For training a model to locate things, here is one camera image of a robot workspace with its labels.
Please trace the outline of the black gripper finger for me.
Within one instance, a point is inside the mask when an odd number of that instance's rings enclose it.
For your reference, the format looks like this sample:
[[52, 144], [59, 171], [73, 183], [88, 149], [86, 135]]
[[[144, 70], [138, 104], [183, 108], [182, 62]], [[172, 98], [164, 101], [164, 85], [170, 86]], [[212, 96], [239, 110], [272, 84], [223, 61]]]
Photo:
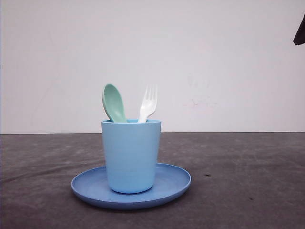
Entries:
[[293, 39], [294, 45], [305, 43], [305, 21], [302, 21]]

